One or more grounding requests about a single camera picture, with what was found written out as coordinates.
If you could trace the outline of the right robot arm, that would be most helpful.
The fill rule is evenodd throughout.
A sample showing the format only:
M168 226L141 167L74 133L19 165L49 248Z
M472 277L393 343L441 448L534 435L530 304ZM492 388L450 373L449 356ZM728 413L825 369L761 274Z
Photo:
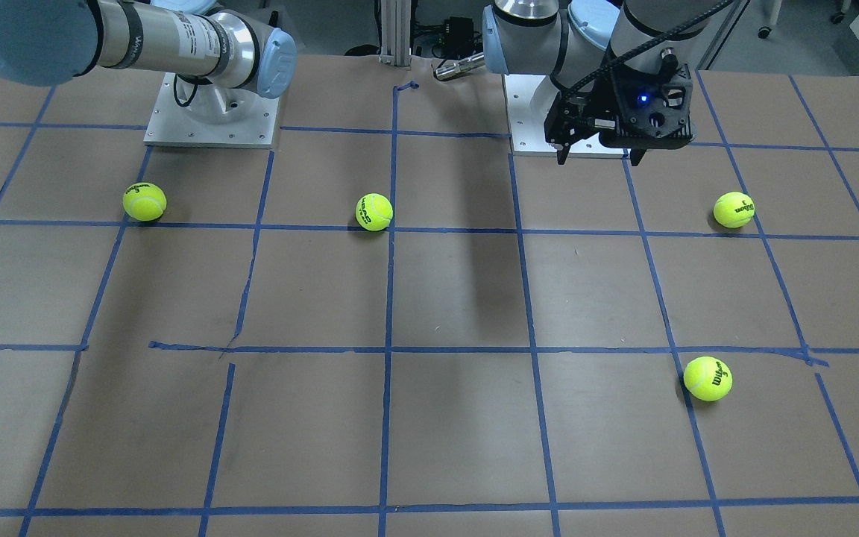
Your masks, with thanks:
M0 78L28 86L61 85L99 66L279 98L297 58L286 31L221 1L0 1Z

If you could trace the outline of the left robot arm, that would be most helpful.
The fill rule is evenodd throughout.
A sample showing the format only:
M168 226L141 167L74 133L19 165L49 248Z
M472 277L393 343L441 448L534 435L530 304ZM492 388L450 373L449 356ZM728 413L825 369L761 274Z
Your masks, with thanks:
M502 75L518 156L626 157L677 150L691 116L694 47L726 1L494 1L488 71Z

